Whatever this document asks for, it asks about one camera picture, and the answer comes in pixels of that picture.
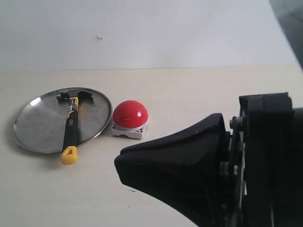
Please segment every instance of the stainless steel tray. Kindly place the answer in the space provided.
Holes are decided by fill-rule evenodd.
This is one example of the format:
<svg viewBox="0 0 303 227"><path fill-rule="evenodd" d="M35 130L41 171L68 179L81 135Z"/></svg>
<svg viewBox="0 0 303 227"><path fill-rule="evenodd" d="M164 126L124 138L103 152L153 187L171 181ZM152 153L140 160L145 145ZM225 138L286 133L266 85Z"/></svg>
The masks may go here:
<svg viewBox="0 0 303 227"><path fill-rule="evenodd" d="M56 93L79 88L90 92L94 100L93 104L84 100L79 105L80 145L98 136L111 119L112 105L109 99L93 89L70 87L46 93L23 107L14 123L16 142L38 153L61 152L69 104L68 101L58 102Z"/></svg>

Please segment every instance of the red dome button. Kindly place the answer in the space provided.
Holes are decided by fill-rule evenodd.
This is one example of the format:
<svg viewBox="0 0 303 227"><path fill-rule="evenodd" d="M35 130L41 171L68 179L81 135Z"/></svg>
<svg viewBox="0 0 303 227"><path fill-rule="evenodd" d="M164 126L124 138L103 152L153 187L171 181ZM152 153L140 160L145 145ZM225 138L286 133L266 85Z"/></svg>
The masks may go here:
<svg viewBox="0 0 303 227"><path fill-rule="evenodd" d="M113 113L114 122L123 128L138 128L148 120L148 112L141 103L128 100L120 103Z"/></svg>

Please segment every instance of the white button base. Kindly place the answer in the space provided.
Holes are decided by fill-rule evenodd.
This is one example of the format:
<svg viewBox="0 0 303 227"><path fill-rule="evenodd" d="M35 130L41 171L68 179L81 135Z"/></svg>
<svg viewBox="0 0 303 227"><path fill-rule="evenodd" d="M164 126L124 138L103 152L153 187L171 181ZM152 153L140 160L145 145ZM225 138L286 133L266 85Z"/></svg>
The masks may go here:
<svg viewBox="0 0 303 227"><path fill-rule="evenodd" d="M125 135L129 138L141 140L141 139L143 139L143 137L145 135L146 127L147 127L147 123L145 123L144 125L142 125L138 128L129 129L129 128L120 127L120 126L116 125L115 122L113 122L112 134L114 136Z"/></svg>

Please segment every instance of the black mechanical arm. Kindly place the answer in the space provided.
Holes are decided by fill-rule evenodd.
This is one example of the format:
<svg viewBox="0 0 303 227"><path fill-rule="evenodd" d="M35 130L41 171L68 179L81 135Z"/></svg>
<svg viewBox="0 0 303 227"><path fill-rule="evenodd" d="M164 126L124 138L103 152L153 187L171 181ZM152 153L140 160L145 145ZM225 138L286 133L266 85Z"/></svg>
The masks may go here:
<svg viewBox="0 0 303 227"><path fill-rule="evenodd" d="M199 227L302 227L303 108L287 93L239 101L232 133L215 113L124 148L115 159L121 182Z"/></svg>

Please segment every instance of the claw hammer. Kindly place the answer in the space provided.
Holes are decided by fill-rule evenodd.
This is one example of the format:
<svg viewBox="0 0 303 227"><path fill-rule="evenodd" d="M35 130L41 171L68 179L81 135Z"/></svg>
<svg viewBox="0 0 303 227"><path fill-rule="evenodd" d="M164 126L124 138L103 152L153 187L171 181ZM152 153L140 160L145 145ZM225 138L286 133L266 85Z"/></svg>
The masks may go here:
<svg viewBox="0 0 303 227"><path fill-rule="evenodd" d="M89 99L93 102L91 93L82 89L59 91L56 95L58 101L69 100L68 118L66 119L61 162L64 165L74 164L78 160L77 146L79 144L78 132L78 105L79 101Z"/></svg>

